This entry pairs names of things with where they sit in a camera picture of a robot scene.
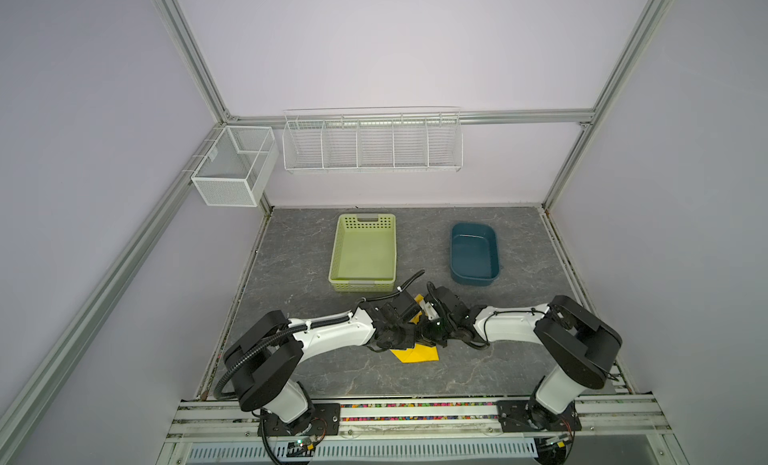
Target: white wire shelf basket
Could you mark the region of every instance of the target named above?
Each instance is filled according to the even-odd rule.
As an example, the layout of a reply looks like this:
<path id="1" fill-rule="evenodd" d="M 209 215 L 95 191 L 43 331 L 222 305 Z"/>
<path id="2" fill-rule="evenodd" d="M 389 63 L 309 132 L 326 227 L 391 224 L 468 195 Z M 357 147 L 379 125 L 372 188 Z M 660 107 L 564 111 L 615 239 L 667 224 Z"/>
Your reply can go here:
<path id="1" fill-rule="evenodd" d="M 464 161 L 459 110 L 286 111 L 283 159 L 291 173 L 458 171 Z"/>
<path id="2" fill-rule="evenodd" d="M 227 125 L 192 174 L 209 205 L 256 207 L 279 151 L 271 127 Z"/>

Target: yellow fabric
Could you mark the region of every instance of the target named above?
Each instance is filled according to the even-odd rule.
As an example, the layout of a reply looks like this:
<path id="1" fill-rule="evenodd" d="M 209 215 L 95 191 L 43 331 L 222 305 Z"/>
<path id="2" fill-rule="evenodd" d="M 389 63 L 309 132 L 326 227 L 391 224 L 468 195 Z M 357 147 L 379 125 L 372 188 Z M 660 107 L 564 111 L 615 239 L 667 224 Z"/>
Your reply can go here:
<path id="1" fill-rule="evenodd" d="M 417 295 L 414 300 L 416 300 L 416 303 L 424 300 L 424 297 L 421 295 Z M 422 312 L 418 312 L 418 315 L 413 317 L 411 319 L 412 323 L 418 322 L 418 317 L 420 317 Z M 417 364 L 418 362 L 423 361 L 439 361 L 440 357 L 437 355 L 437 348 L 435 347 L 428 347 L 426 345 L 420 345 L 416 344 L 413 348 L 408 348 L 408 350 L 390 350 L 398 360 L 400 360 L 404 364 Z"/>

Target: white wall panel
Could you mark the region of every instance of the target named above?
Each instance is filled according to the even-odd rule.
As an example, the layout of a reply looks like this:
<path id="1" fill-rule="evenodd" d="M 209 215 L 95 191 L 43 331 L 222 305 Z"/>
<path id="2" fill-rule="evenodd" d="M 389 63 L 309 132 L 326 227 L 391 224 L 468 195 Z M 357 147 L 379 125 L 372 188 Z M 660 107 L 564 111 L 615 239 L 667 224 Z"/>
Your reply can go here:
<path id="1" fill-rule="evenodd" d="M 190 192 L 16 465 L 155 463 L 214 352 L 261 219 Z"/>
<path id="2" fill-rule="evenodd" d="M 213 120 L 151 0 L 0 0 L 0 413 Z"/>
<path id="3" fill-rule="evenodd" d="M 553 210 L 692 464 L 766 462 L 767 9 L 677 0 Z"/>
<path id="4" fill-rule="evenodd" d="M 278 206 L 542 203 L 579 130 L 573 123 L 464 126 L 458 172 L 290 174 L 279 162 L 266 193 Z M 282 145 L 282 131 L 276 137 Z"/>
<path id="5" fill-rule="evenodd" d="M 179 0 L 233 114 L 590 108 L 647 0 Z"/>

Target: blue plastic bin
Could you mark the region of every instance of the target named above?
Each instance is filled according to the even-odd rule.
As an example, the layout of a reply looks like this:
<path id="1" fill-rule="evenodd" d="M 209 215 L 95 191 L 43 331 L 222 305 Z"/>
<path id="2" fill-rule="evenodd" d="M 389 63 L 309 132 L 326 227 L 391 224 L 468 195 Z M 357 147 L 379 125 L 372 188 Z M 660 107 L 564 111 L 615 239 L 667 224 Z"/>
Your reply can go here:
<path id="1" fill-rule="evenodd" d="M 498 243 L 493 228 L 457 223 L 451 230 L 451 278 L 461 285 L 487 287 L 498 277 Z"/>

